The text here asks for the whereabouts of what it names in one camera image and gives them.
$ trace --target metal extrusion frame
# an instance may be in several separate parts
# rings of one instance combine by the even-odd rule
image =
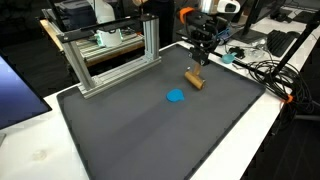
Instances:
[[[97,76],[91,77],[89,74],[85,60],[75,41],[62,42],[67,59],[81,82],[78,87],[84,98],[97,95],[161,62],[159,56],[159,19],[149,14],[146,16],[151,16],[151,20],[143,21],[145,55]]]

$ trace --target white table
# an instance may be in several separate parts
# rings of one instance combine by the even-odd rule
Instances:
[[[287,32],[303,31],[304,28],[305,25],[301,23],[279,23],[268,18],[253,27],[253,29],[264,33],[269,33],[273,29]],[[320,28],[316,29],[313,34],[319,37]],[[309,36],[289,63],[297,69],[301,69],[315,43],[315,38]],[[185,42],[178,42],[178,44],[185,47],[190,46]],[[230,44],[241,45],[236,41],[231,41]],[[218,47],[216,51],[221,54],[225,52],[224,47]],[[210,55],[210,59],[222,64],[220,59],[214,55]],[[245,70],[236,70],[232,65],[222,65],[248,77]],[[45,98],[53,108],[51,112],[1,131],[1,133],[7,134],[0,147],[1,180],[89,179],[61,114],[56,100],[57,94]],[[280,101],[278,98],[269,92],[262,95],[228,133],[192,179],[240,179],[279,111]],[[35,156],[39,151],[45,152],[44,159],[37,159]]]

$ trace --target computer screen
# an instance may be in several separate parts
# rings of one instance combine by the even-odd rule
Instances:
[[[50,110],[14,66],[0,55],[0,130]]]

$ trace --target dark gray mat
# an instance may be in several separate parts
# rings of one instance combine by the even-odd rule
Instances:
[[[77,88],[58,96],[91,179],[189,178],[265,89],[214,63],[198,91],[184,78],[193,60],[180,46],[163,62],[85,100]],[[180,88],[185,101],[166,93]]]

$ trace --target wire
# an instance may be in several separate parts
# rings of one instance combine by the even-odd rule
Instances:
[[[254,70],[249,71],[251,77],[257,82],[266,86],[273,94],[277,95],[289,106],[291,112],[299,110],[304,113],[312,113],[314,110],[314,103],[312,101],[309,88],[300,72],[290,64],[287,64],[277,76],[273,76],[272,72],[280,63],[278,60],[265,60],[261,62],[252,62],[247,65]],[[261,76],[257,71],[264,71],[265,76]],[[290,84],[291,94],[287,93],[284,84]]]
[[[295,0],[292,0],[290,3],[288,3],[288,5],[291,5],[292,3],[295,3],[297,5],[296,8],[300,7],[300,3],[296,2]]]

